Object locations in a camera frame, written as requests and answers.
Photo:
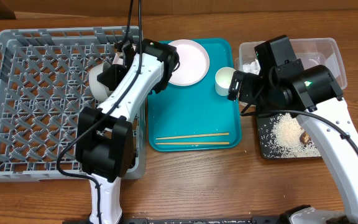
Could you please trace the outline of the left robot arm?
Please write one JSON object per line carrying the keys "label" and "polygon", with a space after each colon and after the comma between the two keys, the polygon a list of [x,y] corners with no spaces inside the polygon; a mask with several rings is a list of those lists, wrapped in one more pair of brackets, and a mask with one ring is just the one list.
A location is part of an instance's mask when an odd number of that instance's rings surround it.
{"label": "left robot arm", "polygon": [[75,159],[92,186],[90,223],[120,223],[121,179],[134,157],[132,123],[147,95],[166,89],[179,64],[174,46],[144,39],[112,93],[78,117]]}

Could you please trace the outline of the white tissue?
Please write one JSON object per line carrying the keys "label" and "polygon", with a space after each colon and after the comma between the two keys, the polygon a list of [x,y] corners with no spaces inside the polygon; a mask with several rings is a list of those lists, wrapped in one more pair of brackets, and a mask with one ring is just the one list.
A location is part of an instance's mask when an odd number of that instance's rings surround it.
{"label": "white tissue", "polygon": [[251,63],[243,64],[242,68],[243,68],[243,72],[245,73],[253,73],[255,75],[258,75],[260,72],[260,65],[257,59],[255,59]]}

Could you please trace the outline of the pink small bowl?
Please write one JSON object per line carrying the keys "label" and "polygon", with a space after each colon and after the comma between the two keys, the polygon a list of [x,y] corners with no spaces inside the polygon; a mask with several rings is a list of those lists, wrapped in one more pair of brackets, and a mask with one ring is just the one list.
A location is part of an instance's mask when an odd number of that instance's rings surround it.
{"label": "pink small bowl", "polygon": [[116,53],[113,60],[112,60],[112,64],[118,64],[118,65],[123,65],[124,64],[124,59],[121,57],[120,53]]}

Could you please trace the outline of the brown food scrap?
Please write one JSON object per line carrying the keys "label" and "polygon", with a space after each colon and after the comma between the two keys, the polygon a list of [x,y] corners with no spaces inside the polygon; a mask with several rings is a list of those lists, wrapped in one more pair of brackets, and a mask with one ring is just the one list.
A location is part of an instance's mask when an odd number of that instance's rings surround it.
{"label": "brown food scrap", "polygon": [[303,143],[305,146],[307,146],[311,142],[311,138],[306,131],[301,134],[300,142]]}

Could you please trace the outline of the grey-white shallow bowl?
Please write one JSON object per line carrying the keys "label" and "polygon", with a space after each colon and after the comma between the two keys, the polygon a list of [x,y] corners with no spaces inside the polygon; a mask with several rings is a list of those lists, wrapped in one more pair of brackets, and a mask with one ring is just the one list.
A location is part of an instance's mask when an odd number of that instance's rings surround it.
{"label": "grey-white shallow bowl", "polygon": [[108,62],[103,62],[89,71],[88,81],[91,94],[95,100],[100,102],[105,101],[112,94],[112,91],[110,91],[106,85],[102,84],[97,79],[97,77],[102,74],[102,72],[105,72],[109,67],[110,64]]}

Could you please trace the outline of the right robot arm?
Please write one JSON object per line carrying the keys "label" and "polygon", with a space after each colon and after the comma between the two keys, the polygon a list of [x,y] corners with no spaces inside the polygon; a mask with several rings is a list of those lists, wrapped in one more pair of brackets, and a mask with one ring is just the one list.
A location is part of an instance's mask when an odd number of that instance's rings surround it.
{"label": "right robot arm", "polygon": [[290,114],[310,136],[329,169],[343,212],[300,205],[278,223],[358,223],[358,133],[343,91],[324,65],[304,69],[290,39],[281,35],[255,47],[259,74],[236,70],[227,98],[255,105],[258,118]]}

